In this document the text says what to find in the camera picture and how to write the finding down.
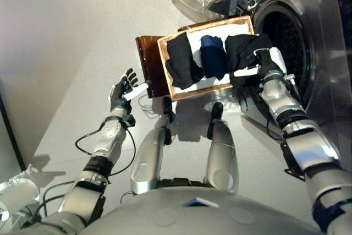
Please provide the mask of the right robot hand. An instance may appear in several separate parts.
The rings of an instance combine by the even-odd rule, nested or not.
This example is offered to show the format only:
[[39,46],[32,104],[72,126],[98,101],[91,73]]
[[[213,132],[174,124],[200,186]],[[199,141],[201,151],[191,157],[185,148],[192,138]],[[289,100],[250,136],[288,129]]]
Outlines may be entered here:
[[252,52],[257,63],[246,66],[230,73],[232,78],[248,78],[252,76],[265,77],[271,73],[278,73],[285,77],[287,68],[281,51],[277,47],[259,48]]

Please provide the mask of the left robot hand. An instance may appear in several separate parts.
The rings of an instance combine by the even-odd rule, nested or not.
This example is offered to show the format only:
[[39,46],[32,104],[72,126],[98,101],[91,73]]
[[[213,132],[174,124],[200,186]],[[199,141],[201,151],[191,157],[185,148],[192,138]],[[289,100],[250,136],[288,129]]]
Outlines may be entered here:
[[129,68],[112,86],[109,95],[111,115],[123,118],[131,113],[131,100],[152,86],[151,80],[137,84],[138,78],[133,68]]

